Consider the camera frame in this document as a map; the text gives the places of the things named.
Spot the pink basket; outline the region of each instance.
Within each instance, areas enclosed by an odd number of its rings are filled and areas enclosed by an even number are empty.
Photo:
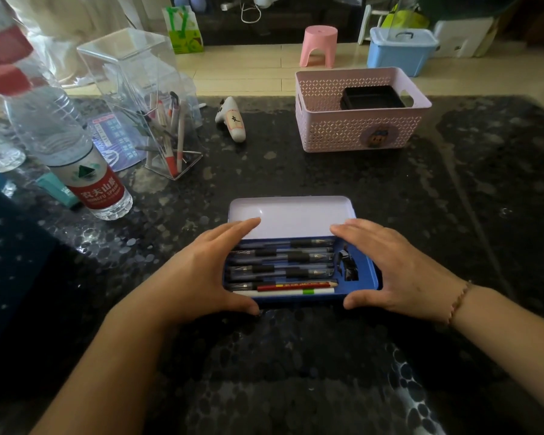
[[[341,110],[345,87],[390,85],[413,106]],[[307,153],[402,148],[431,102],[400,68],[296,72],[296,120]]]

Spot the blue pencil case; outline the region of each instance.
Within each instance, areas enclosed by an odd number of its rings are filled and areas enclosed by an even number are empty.
[[[361,289],[378,289],[379,282],[375,266],[370,258],[364,255],[352,244],[347,244],[340,238],[336,238],[330,232],[332,224],[342,224],[346,219],[355,218],[355,210],[347,197],[265,197],[265,198],[238,198],[230,204],[228,213],[229,221],[241,221],[253,217],[260,217],[261,223],[250,232],[239,244],[241,248],[250,249],[251,243],[262,241],[286,241],[305,243],[310,239],[334,241],[331,245],[332,252],[319,252],[330,255],[321,259],[326,267],[333,269],[332,276],[326,279],[336,281],[334,293],[323,293],[323,290],[315,290],[314,294],[302,294],[302,290],[294,290],[295,294],[281,295],[273,291],[257,292],[254,290],[237,291],[242,295],[253,297],[258,303],[282,303],[311,300],[342,299],[348,293]],[[315,248],[314,245],[305,245],[307,248]],[[232,266],[243,265],[237,261],[238,256],[228,258],[224,270],[224,284],[229,285],[230,273],[226,270]],[[267,258],[265,264],[279,264],[274,257]],[[263,277],[261,284],[282,282],[295,282],[301,279],[285,277]]]

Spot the green and white bag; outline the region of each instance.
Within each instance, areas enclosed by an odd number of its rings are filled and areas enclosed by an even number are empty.
[[[169,39],[176,54],[203,51],[203,39],[196,14],[190,6],[164,7],[163,13]]]

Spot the black marble tabletop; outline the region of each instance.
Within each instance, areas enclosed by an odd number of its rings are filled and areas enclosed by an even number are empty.
[[[0,340],[0,434],[27,433],[106,312],[239,197],[346,195],[463,278],[544,317],[544,110],[522,97],[436,98],[402,150],[308,154],[293,98],[239,101],[247,142],[207,100],[178,181],[119,176],[124,218],[69,211],[10,174],[17,201],[63,244]],[[100,100],[80,101],[86,114]],[[544,433],[544,409],[456,332],[339,303],[217,314],[184,327],[160,360],[145,433]]]

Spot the pink stool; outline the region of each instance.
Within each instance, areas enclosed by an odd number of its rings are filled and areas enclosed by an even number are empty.
[[[308,26],[305,30],[305,40],[302,42],[300,66],[306,67],[310,52],[321,49],[324,52],[325,65],[333,68],[335,65],[336,36],[339,31],[332,26]]]

